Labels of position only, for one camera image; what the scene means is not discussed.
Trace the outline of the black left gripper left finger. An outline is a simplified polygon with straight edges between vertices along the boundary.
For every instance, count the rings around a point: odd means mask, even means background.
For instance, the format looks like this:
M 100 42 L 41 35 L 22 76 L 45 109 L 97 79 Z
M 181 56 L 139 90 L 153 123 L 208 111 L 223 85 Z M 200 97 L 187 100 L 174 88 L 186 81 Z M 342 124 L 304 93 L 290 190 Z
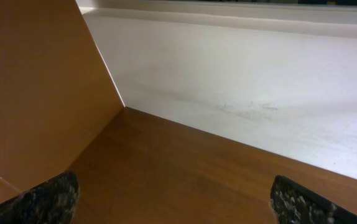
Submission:
M 70 223 L 80 197 L 74 172 L 65 171 L 0 204 L 0 224 Z

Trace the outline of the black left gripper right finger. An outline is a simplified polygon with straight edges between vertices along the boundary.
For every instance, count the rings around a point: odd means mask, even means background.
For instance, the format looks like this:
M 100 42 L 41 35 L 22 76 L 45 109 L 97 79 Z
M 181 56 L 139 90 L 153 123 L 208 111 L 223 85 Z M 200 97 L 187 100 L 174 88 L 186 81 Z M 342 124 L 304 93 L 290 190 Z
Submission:
M 342 185 L 322 179 L 297 183 L 277 175 L 270 205 L 277 223 L 357 223 L 357 183 Z

